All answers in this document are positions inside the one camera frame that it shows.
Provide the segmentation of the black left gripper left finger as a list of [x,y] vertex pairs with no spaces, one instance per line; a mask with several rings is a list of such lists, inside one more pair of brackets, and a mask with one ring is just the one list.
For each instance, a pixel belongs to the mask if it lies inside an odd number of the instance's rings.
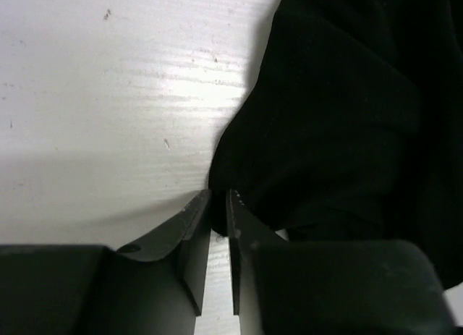
[[211,192],[117,250],[2,245],[3,334],[193,334],[202,312]]

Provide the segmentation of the black tank top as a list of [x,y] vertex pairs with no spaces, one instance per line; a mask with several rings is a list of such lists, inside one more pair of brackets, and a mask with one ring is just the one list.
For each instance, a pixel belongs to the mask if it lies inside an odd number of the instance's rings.
[[209,171],[290,240],[405,239],[462,282],[462,0],[281,0]]

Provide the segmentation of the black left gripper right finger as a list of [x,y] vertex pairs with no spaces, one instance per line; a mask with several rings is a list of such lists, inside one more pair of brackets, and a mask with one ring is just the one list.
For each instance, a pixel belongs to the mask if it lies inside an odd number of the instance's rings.
[[405,241],[284,240],[226,196],[243,334],[460,334],[427,257]]

